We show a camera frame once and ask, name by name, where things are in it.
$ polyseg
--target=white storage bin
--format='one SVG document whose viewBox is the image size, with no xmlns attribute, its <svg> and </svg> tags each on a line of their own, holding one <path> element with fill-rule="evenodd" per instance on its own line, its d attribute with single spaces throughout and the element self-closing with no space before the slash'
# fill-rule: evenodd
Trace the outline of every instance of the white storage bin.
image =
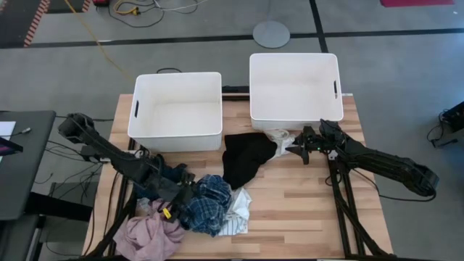
<svg viewBox="0 0 464 261">
<path fill-rule="evenodd" d="M 252 126 L 301 130 L 343 118 L 334 54 L 253 54 L 249 59 Z"/>
<path fill-rule="evenodd" d="M 218 72 L 140 75 L 128 135 L 156 152 L 220 148 L 222 84 Z"/>
</svg>

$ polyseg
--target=butcher block tabletop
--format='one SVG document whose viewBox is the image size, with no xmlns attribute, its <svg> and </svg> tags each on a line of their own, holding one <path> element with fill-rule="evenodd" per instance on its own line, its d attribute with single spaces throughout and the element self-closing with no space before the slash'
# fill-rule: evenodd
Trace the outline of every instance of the butcher block tabletop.
<svg viewBox="0 0 464 261">
<path fill-rule="evenodd" d="M 129 145 L 128 123 L 132 94 L 119 98 L 109 141 L 119 149 Z M 365 144 L 363 130 L 353 96 L 344 96 L 344 119 L 340 127 L 355 140 Z M 249 114 L 249 101 L 223 101 L 223 135 L 255 132 Z M 196 180 L 206 174 L 222 175 L 221 148 L 213 152 L 163 153 L 166 163 L 188 165 Z M 373 174 L 362 171 L 369 178 Z M 96 194 L 92 235 L 92 220 L 88 225 L 83 252 L 91 241 L 90 251 L 100 242 L 109 210 L 108 228 L 116 212 L 122 177 L 106 164 L 101 172 Z M 344 257 L 332 188 L 324 182 L 329 176 L 326 156 L 317 152 L 310 155 L 310 163 L 303 165 L 295 154 L 286 154 L 262 165 L 245 189 L 249 192 L 249 231 L 237 236 L 216 236 L 187 231 L 181 247 L 170 259 L 292 259 Z M 357 213 L 367 232 L 388 253 L 392 246 L 380 199 L 372 184 L 355 172 L 350 173 Z M 356 253 L 352 226 L 348 224 L 350 246 Z"/>
</svg>

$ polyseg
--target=gray floor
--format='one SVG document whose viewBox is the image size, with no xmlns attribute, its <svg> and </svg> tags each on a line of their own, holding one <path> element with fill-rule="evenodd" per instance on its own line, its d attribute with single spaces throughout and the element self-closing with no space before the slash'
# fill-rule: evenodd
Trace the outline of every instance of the gray floor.
<svg viewBox="0 0 464 261">
<path fill-rule="evenodd" d="M 378 1 L 318 1 L 325 32 L 412 30 L 464 27 L 461 1 L 452 6 L 383 8 Z M 198 13 L 166 14 L 150 29 L 130 29 L 93 10 L 84 14 L 99 39 L 167 38 L 250 34 L 265 19 L 266 1 L 210 0 Z M 307 1 L 273 1 L 272 16 L 292 33 L 315 32 Z M 89 41 L 72 14 L 46 14 L 34 43 Z M 464 145 L 434 149 L 426 140 L 436 116 L 464 100 L 464 34 L 328 38 L 328 49 L 339 58 L 343 92 L 355 95 L 368 146 L 427 164 L 441 178 L 437 198 L 429 203 L 382 200 L 395 254 L 436 260 L 460 260 L 464 241 Z M 257 52 L 320 52 L 318 40 L 291 39 L 281 49 L 267 50 L 254 41 L 161 43 L 108 46 L 108 54 L 133 75 L 161 67 L 184 72 L 218 71 L 223 85 L 247 85 L 249 55 Z M 59 115 L 84 112 L 112 117 L 119 94 L 131 83 L 108 64 L 96 47 L 0 50 L 2 109 L 55 109 Z M 97 128 L 108 136 L 111 124 Z M 54 141 L 66 142 L 54 132 Z M 38 181 L 50 182 L 88 166 L 46 154 Z M 403 186 L 377 178 L 382 194 L 414 197 Z M 79 176 L 67 182 L 78 182 Z M 50 182 L 34 186 L 47 193 Z M 86 224 L 63 225 L 85 229 Z M 47 229 L 67 231 L 49 224 Z M 68 233 L 50 247 L 80 253 L 82 233 Z M 63 257 L 43 249 L 41 260 Z"/>
</svg>

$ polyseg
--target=plaid shirt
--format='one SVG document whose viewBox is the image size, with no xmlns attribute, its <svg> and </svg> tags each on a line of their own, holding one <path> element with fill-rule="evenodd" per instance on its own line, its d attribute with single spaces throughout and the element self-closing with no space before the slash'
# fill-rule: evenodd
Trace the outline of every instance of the plaid shirt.
<svg viewBox="0 0 464 261">
<path fill-rule="evenodd" d="M 181 225 L 193 232 L 216 236 L 230 204 L 229 185 L 218 175 L 206 175 L 198 181 L 198 194 L 182 206 Z"/>
</svg>

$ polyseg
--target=bin handle cutout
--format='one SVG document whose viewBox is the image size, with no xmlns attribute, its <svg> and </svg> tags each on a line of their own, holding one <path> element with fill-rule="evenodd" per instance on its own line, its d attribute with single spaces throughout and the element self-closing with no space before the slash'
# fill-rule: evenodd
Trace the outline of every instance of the bin handle cutout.
<svg viewBox="0 0 464 261">
<path fill-rule="evenodd" d="M 136 102 L 136 112 L 134 113 L 134 117 L 137 117 L 138 115 L 138 101 Z"/>
<path fill-rule="evenodd" d="M 336 80 L 333 81 L 333 92 L 335 92 L 335 99 L 339 97 L 339 93 L 336 90 Z"/>
</svg>

